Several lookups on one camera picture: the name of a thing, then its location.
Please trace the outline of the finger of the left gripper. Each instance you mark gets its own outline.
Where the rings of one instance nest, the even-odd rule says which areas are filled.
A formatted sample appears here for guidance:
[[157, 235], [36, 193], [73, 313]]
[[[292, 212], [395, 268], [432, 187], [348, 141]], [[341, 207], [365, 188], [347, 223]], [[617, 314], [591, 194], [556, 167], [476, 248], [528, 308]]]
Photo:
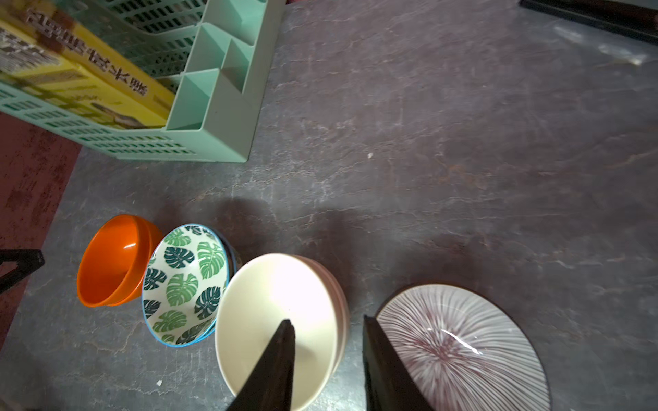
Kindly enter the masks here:
[[2, 249], [1, 263], [15, 263], [15, 268], [1, 277], [1, 293], [39, 270], [46, 262], [39, 249]]

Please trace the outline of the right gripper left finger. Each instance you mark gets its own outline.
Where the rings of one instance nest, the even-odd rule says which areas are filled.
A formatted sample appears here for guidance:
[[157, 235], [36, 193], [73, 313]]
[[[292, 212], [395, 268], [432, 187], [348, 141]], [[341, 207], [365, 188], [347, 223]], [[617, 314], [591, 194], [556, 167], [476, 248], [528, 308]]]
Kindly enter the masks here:
[[228, 411], [290, 411], [296, 357], [296, 334], [282, 320]]

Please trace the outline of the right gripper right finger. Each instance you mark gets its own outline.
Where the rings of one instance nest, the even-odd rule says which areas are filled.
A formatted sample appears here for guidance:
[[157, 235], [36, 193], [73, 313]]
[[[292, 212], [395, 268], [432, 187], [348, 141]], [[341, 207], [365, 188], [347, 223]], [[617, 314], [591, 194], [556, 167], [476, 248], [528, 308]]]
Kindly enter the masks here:
[[364, 317], [363, 366], [368, 410], [429, 410], [379, 322]]

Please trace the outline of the purple striped bowl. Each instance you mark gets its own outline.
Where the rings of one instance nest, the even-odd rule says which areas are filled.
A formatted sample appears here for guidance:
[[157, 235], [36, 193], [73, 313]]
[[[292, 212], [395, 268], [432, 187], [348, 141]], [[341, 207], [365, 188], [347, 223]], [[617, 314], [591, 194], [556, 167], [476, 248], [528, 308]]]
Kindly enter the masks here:
[[491, 301], [447, 284], [397, 293], [376, 315], [435, 410], [550, 410], [548, 380], [519, 326]]

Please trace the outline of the orange bowl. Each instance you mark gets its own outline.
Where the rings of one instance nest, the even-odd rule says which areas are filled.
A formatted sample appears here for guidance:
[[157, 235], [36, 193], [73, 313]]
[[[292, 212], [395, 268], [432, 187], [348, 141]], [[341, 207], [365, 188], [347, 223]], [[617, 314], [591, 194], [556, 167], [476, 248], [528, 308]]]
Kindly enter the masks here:
[[88, 308], [116, 307], [142, 295], [155, 248], [164, 238], [147, 219], [118, 215], [90, 241], [77, 273], [77, 296]]

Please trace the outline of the large green leaf bowl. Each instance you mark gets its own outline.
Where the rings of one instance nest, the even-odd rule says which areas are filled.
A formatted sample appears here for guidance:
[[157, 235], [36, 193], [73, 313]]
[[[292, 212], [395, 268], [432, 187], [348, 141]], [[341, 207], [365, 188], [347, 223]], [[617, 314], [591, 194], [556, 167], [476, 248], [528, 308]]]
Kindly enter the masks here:
[[142, 284], [142, 313], [152, 336], [182, 348], [210, 337], [226, 288], [242, 267], [219, 232], [184, 224], [155, 248]]

